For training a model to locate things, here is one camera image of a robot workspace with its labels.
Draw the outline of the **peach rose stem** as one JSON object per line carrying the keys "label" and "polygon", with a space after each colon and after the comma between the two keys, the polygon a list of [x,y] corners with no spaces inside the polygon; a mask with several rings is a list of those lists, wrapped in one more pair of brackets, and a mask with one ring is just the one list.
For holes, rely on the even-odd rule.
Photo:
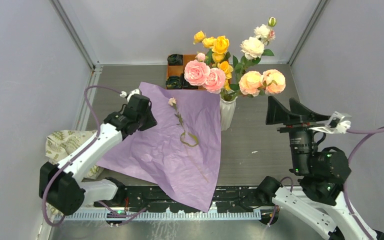
{"label": "peach rose stem", "polygon": [[240,78],[238,87],[236,92],[243,96],[276,95],[285,90],[286,78],[277,69],[268,69],[263,73],[249,71]]}

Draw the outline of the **white ribbed ceramic vase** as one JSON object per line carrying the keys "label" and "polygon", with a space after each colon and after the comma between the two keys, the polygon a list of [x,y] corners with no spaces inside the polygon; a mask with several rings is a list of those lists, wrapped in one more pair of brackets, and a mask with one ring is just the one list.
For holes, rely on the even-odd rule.
{"label": "white ribbed ceramic vase", "polygon": [[220,125],[221,130],[226,131],[230,126],[236,109],[236,100],[237,97],[234,97],[233,100],[227,101],[223,98],[220,99]]}

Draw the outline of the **small pale pink rose stem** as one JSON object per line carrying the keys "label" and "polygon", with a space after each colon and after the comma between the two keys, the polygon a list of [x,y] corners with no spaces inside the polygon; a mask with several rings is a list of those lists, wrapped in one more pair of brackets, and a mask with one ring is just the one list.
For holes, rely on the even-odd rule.
{"label": "small pale pink rose stem", "polygon": [[183,144],[183,146],[185,148],[185,151],[187,153],[187,158],[193,164],[193,166],[196,168],[196,170],[199,172],[201,177],[207,183],[209,183],[210,181],[209,181],[208,177],[206,176],[204,171],[199,167],[199,165],[195,161],[193,155],[190,154],[190,149],[197,147],[199,145],[199,143],[200,143],[198,137],[196,135],[192,134],[191,132],[189,132],[189,129],[186,126],[186,124],[184,122],[184,119],[182,117],[182,114],[179,111],[177,100],[174,97],[171,97],[168,100],[168,104],[174,109],[174,111],[175,111],[174,115],[178,119],[178,124],[177,125],[179,127],[181,127],[181,129],[182,129],[182,133],[179,136],[179,140],[180,140],[180,142]]}

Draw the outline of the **purple wrapping paper sheet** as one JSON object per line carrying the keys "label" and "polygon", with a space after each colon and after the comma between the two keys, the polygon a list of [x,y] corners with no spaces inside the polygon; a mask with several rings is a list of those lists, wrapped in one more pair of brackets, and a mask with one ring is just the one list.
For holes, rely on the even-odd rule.
{"label": "purple wrapping paper sheet", "polygon": [[[105,169],[157,184],[169,197],[207,212],[221,164],[220,97],[205,90],[166,90],[142,82],[142,94],[151,100],[157,125],[137,131],[109,150],[97,163]],[[168,104],[175,98],[190,133],[199,145],[189,149],[207,176],[207,183],[187,157],[180,142],[182,128]]]}

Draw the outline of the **large pink rose stem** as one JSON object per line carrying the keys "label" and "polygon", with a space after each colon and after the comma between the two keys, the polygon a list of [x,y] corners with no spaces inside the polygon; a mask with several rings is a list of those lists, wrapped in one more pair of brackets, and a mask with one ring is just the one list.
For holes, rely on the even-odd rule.
{"label": "large pink rose stem", "polygon": [[227,80],[226,74],[218,67],[210,67],[205,63],[207,56],[199,52],[195,59],[184,67],[184,78],[192,86],[203,87],[213,94],[220,94]]}

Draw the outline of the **white rose stem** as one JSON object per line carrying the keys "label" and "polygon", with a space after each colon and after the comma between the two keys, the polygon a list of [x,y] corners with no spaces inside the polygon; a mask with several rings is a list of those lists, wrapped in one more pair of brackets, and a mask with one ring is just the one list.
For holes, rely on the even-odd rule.
{"label": "white rose stem", "polygon": [[242,57],[238,59],[236,56],[232,56],[233,70],[237,80],[249,67],[260,63],[262,57],[274,56],[274,52],[267,46],[276,38],[274,30],[276,24],[276,18],[270,17],[266,24],[254,28],[253,36],[241,42],[240,52]]}

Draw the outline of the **yellow flower stem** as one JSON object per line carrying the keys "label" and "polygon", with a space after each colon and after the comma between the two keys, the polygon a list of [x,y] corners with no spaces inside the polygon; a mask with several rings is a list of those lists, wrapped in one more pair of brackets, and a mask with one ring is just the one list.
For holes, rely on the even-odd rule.
{"label": "yellow flower stem", "polygon": [[201,43],[203,47],[208,50],[208,52],[205,53],[206,60],[204,62],[211,68],[219,68],[224,71],[226,82],[222,90],[229,90],[229,80],[232,78],[234,70],[233,66],[229,63],[229,39],[224,35],[207,37],[203,31],[199,31],[193,36],[193,43]]}

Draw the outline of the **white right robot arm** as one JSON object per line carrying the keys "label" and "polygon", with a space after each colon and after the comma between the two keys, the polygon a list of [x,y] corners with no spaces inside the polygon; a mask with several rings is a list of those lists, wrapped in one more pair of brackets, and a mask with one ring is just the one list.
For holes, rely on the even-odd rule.
{"label": "white right robot arm", "polygon": [[351,174],[350,158],[337,147],[319,150],[315,135],[350,132],[351,116],[334,112],[316,113],[291,98],[289,107],[275,97],[268,97],[265,123],[279,125],[287,133],[291,151],[291,172],[309,202],[286,189],[279,180],[267,176],[255,191],[263,205],[283,208],[300,218],[325,240],[384,240],[384,233],[364,222],[346,193]]}

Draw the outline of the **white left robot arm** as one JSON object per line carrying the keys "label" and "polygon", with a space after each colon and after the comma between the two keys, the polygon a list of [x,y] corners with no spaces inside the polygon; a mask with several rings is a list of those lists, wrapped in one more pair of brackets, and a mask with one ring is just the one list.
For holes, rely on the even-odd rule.
{"label": "white left robot arm", "polygon": [[87,172],[104,154],[137,131],[145,131],[157,125],[151,100],[139,89],[122,92],[127,99],[122,111],[110,113],[98,131],[56,164],[45,163],[40,168],[39,196],[43,205],[50,204],[65,216],[80,207],[98,201],[121,206],[126,200],[125,186],[108,177],[99,181],[83,182]]}

